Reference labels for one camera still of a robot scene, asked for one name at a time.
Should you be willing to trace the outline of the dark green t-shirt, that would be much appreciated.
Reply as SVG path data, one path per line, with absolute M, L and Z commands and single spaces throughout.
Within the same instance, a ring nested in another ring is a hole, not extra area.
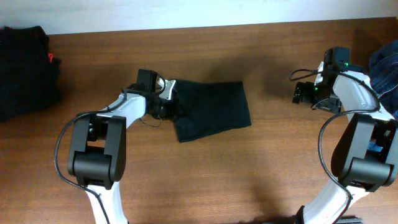
M 180 143 L 250 125 L 242 82 L 177 80 L 175 130 Z

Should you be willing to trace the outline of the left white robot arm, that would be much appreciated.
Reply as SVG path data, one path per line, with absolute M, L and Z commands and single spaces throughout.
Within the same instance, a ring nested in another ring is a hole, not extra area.
M 165 119 L 177 82 L 161 78 L 156 84 L 159 93 L 123 90 L 101 112 L 79 115 L 73 122 L 68 172 L 87 193 L 96 223 L 127 223 L 120 193 L 127 129 L 146 114 Z

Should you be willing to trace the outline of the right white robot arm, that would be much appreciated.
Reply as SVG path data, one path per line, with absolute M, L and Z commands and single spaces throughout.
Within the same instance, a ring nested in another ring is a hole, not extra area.
M 317 151 L 329 178 L 326 186 L 297 212 L 295 223 L 338 223 L 359 199 L 397 177 L 397 120 L 379 101 L 371 80 L 362 68 L 345 61 L 323 61 L 308 75 L 314 82 L 297 85 L 293 102 L 310 103 L 313 109 L 327 104 L 334 115 L 321 127 Z M 330 166 L 323 157 L 323 135 L 335 119 L 345 116 L 348 125 L 338 141 Z

